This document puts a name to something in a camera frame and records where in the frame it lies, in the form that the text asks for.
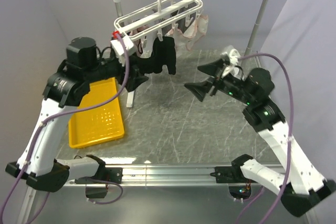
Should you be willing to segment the white clip hanger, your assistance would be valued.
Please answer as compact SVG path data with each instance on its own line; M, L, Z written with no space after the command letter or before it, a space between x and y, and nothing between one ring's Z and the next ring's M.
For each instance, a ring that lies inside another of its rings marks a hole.
M156 0L128 14L121 15L121 0L114 0L118 18L114 21L114 29L122 35L128 35L132 41L157 33L162 39L162 28L173 25L176 21L203 10L202 0Z

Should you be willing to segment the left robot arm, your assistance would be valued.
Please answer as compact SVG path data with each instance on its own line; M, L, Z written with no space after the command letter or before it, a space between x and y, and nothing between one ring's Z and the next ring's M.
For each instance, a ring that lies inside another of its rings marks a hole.
M70 118L80 113L80 104L97 81L116 78L123 89L135 90L147 81L131 63L135 45L130 36L111 41L112 55L102 56L94 39L78 37L66 48L66 58L52 74L43 91L41 111L33 134L21 157L8 163L6 172L40 191L57 192L73 179L100 183L108 176L105 162L93 155L62 161L57 149Z

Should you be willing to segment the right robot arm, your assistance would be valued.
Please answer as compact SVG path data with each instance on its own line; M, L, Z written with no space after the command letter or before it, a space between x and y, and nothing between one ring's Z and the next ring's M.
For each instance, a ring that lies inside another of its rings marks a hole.
M270 98L275 85L268 70L253 68L246 78L233 75L227 60L217 60L198 70L209 77L203 82L185 83L199 101L206 94L220 91L245 104L247 123L265 140L286 173L280 174L259 163L248 154L234 159L229 168L216 167L211 174L217 183L257 182L280 196L285 209L301 217L335 192L335 181L326 179L307 158L290 135L290 125Z

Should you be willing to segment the white underwear pink trim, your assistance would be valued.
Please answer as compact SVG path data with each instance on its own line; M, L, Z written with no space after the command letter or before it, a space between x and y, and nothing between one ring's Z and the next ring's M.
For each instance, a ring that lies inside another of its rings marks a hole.
M192 18L189 26L185 25L185 18L178 20L172 28L165 34L174 38L176 50L191 51L194 44L206 35L208 29L208 16L198 15Z

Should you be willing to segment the white rack left foot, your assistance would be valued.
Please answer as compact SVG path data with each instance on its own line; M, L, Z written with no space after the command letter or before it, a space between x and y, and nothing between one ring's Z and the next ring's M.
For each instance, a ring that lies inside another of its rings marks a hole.
M134 105L134 100L135 100L135 91L128 92L127 95L127 108L132 108Z

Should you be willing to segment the yellow plastic tray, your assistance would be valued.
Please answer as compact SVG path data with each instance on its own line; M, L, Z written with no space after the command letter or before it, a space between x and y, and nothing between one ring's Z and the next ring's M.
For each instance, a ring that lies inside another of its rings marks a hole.
M84 96L80 108L102 103L118 91L114 78L90 84L90 92ZM85 148L123 138L124 124L119 99L99 108L74 114L69 120L68 136L71 148Z

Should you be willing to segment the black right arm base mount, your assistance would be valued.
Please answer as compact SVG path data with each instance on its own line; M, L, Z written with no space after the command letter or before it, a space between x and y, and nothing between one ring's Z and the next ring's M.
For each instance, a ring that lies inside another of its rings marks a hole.
M210 176L215 178L217 184L236 182L231 166L216 166L214 167L214 171L210 173Z

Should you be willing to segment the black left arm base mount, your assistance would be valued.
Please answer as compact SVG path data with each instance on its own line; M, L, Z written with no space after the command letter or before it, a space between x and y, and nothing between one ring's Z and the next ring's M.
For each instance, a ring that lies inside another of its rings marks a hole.
M105 183L113 182L121 184L123 177L122 167L104 168L104 170L98 172L98 174L93 177L83 177L75 179L76 184L94 184L94 183Z

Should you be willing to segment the aluminium table edge rail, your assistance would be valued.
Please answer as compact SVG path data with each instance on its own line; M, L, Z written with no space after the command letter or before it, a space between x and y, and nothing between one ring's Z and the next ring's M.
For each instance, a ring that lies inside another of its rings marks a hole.
M229 163L219 164L125 164L108 165L109 169L121 169L121 185L130 186L217 186L210 173L215 167L230 167Z

